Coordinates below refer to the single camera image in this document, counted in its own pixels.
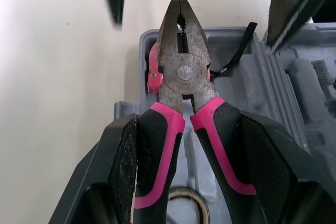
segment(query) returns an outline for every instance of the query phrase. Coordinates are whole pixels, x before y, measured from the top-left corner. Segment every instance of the metal jaw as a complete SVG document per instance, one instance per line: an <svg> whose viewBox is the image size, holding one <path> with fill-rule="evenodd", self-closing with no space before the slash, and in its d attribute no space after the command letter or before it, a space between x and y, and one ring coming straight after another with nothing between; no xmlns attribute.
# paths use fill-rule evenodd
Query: metal jaw
<svg viewBox="0 0 336 224"><path fill-rule="evenodd" d="M164 80L160 103L182 114L182 100L192 99L196 113L216 94L214 84L208 81L211 59L207 39L187 0L171 0L157 43Z"/></svg>

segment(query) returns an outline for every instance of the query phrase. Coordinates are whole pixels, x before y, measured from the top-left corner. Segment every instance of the white wall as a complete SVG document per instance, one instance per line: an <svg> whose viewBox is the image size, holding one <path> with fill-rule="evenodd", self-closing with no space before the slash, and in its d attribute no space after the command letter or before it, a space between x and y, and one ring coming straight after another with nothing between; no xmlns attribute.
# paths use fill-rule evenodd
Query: white wall
<svg viewBox="0 0 336 224"><path fill-rule="evenodd" d="M203 26L257 22L270 0L189 0ZM138 43L170 0L0 0L0 223L46 223L119 100L138 101Z"/></svg>

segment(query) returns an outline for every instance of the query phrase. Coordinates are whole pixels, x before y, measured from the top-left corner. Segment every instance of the pink grip stripe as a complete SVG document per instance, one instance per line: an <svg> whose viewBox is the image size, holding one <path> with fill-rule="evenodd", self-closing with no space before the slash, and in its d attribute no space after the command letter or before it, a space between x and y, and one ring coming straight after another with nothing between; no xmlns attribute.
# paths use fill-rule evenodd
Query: pink grip stripe
<svg viewBox="0 0 336 224"><path fill-rule="evenodd" d="M153 205L161 197L164 184L167 179L169 166L172 160L176 136L179 133L183 133L185 120L175 110L169 108L161 103L154 103L151 110L155 110L164 116L167 121L167 134L164 141L162 156L159 163L159 169L157 170L154 186L152 190L145 196L136 197L134 202L134 208L145 208Z"/></svg>
<svg viewBox="0 0 336 224"><path fill-rule="evenodd" d="M221 106L225 101L216 97L209 101L204 107L202 107L194 116L190 117L194 130L204 128L209 136L211 146L214 150L219 165L223 171L223 174L230 185L230 187L244 195L255 195L256 190L253 185L243 184L236 177L235 172L232 169L230 161L226 155L222 142L220 141L215 123L214 113L216 109Z"/></svg>

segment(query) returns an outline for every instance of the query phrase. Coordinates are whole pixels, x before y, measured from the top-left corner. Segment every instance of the gray plastic tool case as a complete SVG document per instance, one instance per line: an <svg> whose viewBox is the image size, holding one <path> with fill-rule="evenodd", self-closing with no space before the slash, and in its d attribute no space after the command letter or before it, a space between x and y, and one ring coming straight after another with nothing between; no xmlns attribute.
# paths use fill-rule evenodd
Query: gray plastic tool case
<svg viewBox="0 0 336 224"><path fill-rule="evenodd" d="M233 57L245 27L205 28L212 59L219 70ZM148 56L158 30L140 38L140 104L118 102L114 118L143 113L154 102L146 80ZM336 164L336 24L307 24L274 56L264 53L265 43L256 34L239 65L227 77L217 78L215 89L241 110L267 116L282 123L295 141L313 155L323 155ZM189 186L206 200L211 223L231 223L225 199L215 175L193 131L190 101L184 101L183 133L173 186ZM199 223L197 206L187 199L169 202L167 223Z"/></svg>

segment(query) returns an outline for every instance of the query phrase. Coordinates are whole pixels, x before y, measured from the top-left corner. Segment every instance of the rubber grip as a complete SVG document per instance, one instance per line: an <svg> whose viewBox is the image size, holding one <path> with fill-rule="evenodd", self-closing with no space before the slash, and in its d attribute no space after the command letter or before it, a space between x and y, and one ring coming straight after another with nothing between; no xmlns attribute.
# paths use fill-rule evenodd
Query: rubber grip
<svg viewBox="0 0 336 224"><path fill-rule="evenodd" d="M138 172L134 224L166 223L169 189L185 126L183 117L155 103L137 119Z"/></svg>
<svg viewBox="0 0 336 224"><path fill-rule="evenodd" d="M256 205L256 191L248 183L244 165L244 149L239 146L240 142L236 142L236 127L241 118L240 110L220 97L214 98L191 116L194 130L218 180L234 224L249 223L251 208ZM257 216L254 218L263 219L262 212Z"/></svg>

